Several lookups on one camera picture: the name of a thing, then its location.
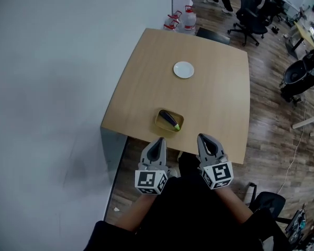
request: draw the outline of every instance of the wooden table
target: wooden table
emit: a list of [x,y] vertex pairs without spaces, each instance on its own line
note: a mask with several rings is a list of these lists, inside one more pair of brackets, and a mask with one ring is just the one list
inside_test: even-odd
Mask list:
[[296,59],[298,59],[297,54],[295,53],[295,50],[297,49],[297,47],[304,41],[306,40],[313,48],[314,48],[314,41],[311,37],[311,34],[309,31],[306,31],[304,29],[303,26],[301,26],[300,24],[298,24],[297,22],[294,22],[294,25],[297,27],[298,32],[301,36],[300,40],[293,46],[290,45],[288,42],[286,42],[286,48],[287,51],[290,55],[292,55],[293,57],[295,57]]
[[[190,62],[194,75],[178,78],[173,66]],[[184,117],[180,132],[154,124],[160,108]],[[198,153],[197,136],[219,140],[229,160],[243,164],[248,138],[250,80],[246,52],[219,42],[146,29],[121,76],[102,127],[167,147]]]

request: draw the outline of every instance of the black and white marker cube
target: black and white marker cube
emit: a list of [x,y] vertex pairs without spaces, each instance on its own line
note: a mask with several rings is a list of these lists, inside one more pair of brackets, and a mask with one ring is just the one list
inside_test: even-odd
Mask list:
[[211,190],[228,186],[234,179],[231,162],[205,166],[201,175]]
[[135,188],[140,193],[160,195],[167,181],[164,170],[136,170]]

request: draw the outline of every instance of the plastic bottle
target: plastic bottle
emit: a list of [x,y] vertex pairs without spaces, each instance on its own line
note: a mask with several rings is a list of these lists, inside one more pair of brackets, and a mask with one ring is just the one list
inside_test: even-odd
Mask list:
[[182,21],[184,24],[184,33],[194,35],[197,15],[193,12],[192,6],[185,6],[185,14]]
[[173,20],[178,22],[178,25],[176,27],[177,32],[183,32],[184,31],[184,25],[183,22],[180,19],[180,16],[182,15],[182,12],[177,10],[175,13],[172,15],[168,15],[167,19],[165,20],[165,25],[169,26]]
[[164,24],[164,30],[178,32],[178,30],[177,30],[178,24],[179,24],[178,21],[172,20],[169,25]]

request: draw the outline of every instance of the white plate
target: white plate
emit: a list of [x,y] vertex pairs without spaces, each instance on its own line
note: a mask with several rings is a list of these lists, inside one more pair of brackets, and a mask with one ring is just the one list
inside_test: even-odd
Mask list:
[[186,79],[194,74],[194,68],[186,61],[179,61],[173,66],[173,72],[176,76]]

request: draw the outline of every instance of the cable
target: cable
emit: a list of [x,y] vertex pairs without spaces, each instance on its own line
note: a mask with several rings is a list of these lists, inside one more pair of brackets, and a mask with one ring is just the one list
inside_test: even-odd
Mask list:
[[[305,94],[304,120],[305,120],[305,113],[306,113],[306,101],[307,101],[307,100],[306,100],[306,94]],[[288,170],[290,169],[290,167],[292,166],[292,164],[293,164],[293,162],[294,162],[294,160],[295,160],[295,156],[296,156],[296,154],[297,154],[298,147],[299,147],[299,145],[300,145],[302,136],[304,135],[304,130],[305,130],[305,126],[302,127],[302,134],[301,134],[300,140],[299,140],[299,142],[298,142],[298,145],[297,145],[297,147],[295,148],[293,160],[292,160],[292,162],[290,163],[290,165],[289,165],[288,168],[287,168],[286,175],[285,175],[285,179],[284,179],[284,183],[282,184],[282,186],[281,186],[279,192],[277,192],[277,194],[280,193],[280,191],[282,190],[283,186],[284,186],[285,183],[286,183],[286,178],[287,178]]]

